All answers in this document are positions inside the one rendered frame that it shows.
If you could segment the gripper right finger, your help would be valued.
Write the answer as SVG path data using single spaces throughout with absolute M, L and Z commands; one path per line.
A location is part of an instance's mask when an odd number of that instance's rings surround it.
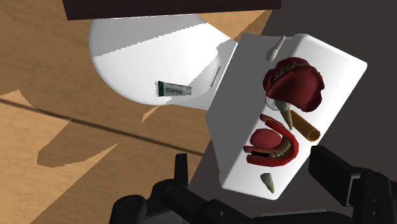
M 320 145 L 310 149 L 309 173 L 342 206 L 353 207 L 345 224 L 397 224 L 397 183 L 387 176 L 354 167 Z

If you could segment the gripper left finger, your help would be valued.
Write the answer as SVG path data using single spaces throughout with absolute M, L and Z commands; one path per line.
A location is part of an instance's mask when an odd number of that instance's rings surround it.
M 174 177 L 159 181 L 148 199 L 128 195 L 114 204 L 109 224 L 143 224 L 143 221 L 174 211 L 189 224 L 252 224 L 252 219 L 220 200 L 207 201 L 187 189 L 187 154 L 175 156 Z

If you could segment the red lower jaw model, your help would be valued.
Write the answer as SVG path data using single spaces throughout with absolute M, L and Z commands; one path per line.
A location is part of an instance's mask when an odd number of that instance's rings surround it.
M 247 163 L 265 167 L 280 167 L 288 164 L 296 158 L 299 151 L 299 143 L 295 136 L 280 122 L 270 116 L 261 114 L 260 120 L 270 130 L 277 132 L 282 140 L 275 148 L 262 149 L 253 146 L 244 146 L 243 150 L 247 153 Z

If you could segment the brown cylinder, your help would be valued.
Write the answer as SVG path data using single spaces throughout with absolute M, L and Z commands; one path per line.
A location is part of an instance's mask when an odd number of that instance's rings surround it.
M 320 131 L 312 126 L 307 120 L 293 110 L 290 112 L 294 128 L 299 131 L 306 140 L 314 142 L 321 137 Z

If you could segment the beige cone-shaped tooth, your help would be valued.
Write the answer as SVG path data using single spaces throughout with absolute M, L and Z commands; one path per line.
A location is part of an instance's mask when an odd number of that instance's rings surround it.
M 260 175 L 261 181 L 265 184 L 271 193 L 275 192 L 275 186 L 271 173 L 263 173 Z
M 282 101 L 275 101 L 277 108 L 279 109 L 284 121 L 287 123 L 290 130 L 293 129 L 293 120 L 291 117 L 291 111 L 289 108 L 289 103 Z

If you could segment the white toilet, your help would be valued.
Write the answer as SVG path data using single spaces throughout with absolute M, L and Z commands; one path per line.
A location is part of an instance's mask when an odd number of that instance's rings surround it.
M 300 151 L 290 164 L 269 171 L 275 192 L 265 189 L 266 167 L 246 162 L 243 145 L 261 127 L 259 115 L 281 114 L 267 106 L 261 85 L 275 67 L 267 52 L 276 37 L 245 34 L 234 41 L 198 15 L 94 19 L 88 32 L 92 63 L 115 92 L 141 104 L 204 109 L 222 188 L 275 200 L 310 153 Z M 191 95 L 157 96 L 156 81 L 192 87 Z

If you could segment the pink red tongue model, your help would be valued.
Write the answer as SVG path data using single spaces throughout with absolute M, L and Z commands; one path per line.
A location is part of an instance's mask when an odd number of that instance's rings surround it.
M 274 130 L 257 129 L 251 135 L 249 142 L 257 148 L 267 150 L 278 146 L 281 140 L 281 136 Z

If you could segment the green and white tube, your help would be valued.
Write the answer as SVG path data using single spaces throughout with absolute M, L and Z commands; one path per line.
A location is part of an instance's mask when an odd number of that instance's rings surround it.
M 157 96 L 159 97 L 192 94 L 192 87 L 185 85 L 177 85 L 163 81 L 156 81 L 155 86 L 156 86 Z

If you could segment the dark red upper jaw model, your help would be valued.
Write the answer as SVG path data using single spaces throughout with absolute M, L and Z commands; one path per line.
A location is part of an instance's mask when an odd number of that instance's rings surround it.
M 263 89 L 271 99 L 290 103 L 303 112 L 311 112 L 322 102 L 324 81 L 321 73 L 305 59 L 289 57 L 267 71 Z

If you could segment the grey mesh ball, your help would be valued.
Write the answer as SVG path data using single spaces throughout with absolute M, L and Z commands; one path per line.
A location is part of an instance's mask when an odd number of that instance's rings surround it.
M 267 106 L 274 111 L 282 111 L 284 109 L 284 103 L 277 101 L 270 97 L 266 97 Z

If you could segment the small white tooth-shaped piece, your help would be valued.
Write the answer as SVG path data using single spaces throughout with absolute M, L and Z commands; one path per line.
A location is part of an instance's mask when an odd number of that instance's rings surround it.
M 267 52 L 266 60 L 268 62 L 272 62 L 276 58 L 278 51 L 285 42 L 285 39 L 286 39 L 285 35 L 282 35 L 277 41 L 277 43 Z

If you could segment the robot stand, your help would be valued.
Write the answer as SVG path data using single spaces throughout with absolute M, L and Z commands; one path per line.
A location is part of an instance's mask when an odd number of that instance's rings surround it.
M 68 20 L 279 10 L 282 0 L 62 0 Z

